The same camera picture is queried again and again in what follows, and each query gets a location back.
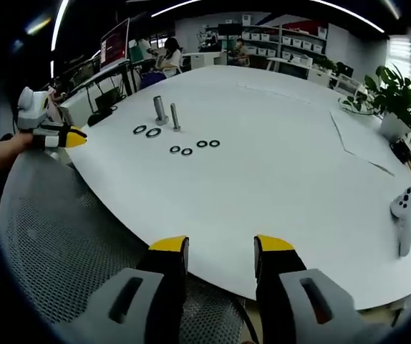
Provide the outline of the person's left hand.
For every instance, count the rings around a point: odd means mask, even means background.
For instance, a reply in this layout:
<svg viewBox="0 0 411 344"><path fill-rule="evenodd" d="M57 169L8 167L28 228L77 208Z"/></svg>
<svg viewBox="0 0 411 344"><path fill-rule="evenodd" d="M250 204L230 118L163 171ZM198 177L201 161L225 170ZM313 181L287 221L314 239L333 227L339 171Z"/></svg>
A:
<svg viewBox="0 0 411 344"><path fill-rule="evenodd" d="M26 150L32 144L34 136L32 133L18 132L11 138L11 144L18 153Z"/></svg>

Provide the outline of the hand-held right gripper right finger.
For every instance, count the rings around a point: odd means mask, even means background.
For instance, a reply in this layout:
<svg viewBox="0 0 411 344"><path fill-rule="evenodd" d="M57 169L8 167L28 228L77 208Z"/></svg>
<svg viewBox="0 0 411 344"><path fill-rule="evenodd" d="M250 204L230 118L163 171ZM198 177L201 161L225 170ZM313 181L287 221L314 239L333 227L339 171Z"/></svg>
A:
<svg viewBox="0 0 411 344"><path fill-rule="evenodd" d="M254 238L256 301L264 343L381 343L391 327L365 321L352 296L290 243Z"/></svg>

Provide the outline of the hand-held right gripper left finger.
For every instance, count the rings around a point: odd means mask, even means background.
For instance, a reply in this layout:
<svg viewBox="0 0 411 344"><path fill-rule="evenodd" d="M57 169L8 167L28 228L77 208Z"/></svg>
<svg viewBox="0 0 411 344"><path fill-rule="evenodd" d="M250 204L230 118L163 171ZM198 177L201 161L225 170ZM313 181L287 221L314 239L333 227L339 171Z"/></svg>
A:
<svg viewBox="0 0 411 344"><path fill-rule="evenodd" d="M149 246L136 268L124 268L88 299L71 322L57 324L62 343L178 343L186 299L187 236Z"/></svg>

